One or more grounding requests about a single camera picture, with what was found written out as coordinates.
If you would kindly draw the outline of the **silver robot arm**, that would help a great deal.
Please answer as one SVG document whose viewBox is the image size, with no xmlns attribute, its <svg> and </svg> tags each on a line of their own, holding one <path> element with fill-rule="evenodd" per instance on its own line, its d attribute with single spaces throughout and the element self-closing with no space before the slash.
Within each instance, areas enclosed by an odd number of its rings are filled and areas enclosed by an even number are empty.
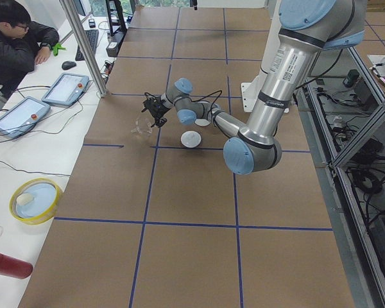
<svg viewBox="0 0 385 308">
<path fill-rule="evenodd" d="M 197 119 L 205 119 L 217 126 L 227 137 L 235 137 L 244 123 L 216 103 L 193 101 L 190 97 L 192 91 L 192 83 L 187 78 L 180 78 L 160 96 L 146 92 L 142 110 L 150 112 L 154 118 L 153 126 L 159 128 L 167 122 L 164 115 L 175 108 L 178 120 L 184 125 L 194 124 Z"/>
<path fill-rule="evenodd" d="M 273 133 L 314 54 L 358 45 L 367 1 L 282 1 L 280 45 L 245 124 L 226 141 L 223 157 L 238 175 L 271 169 L 282 150 Z"/>
</svg>

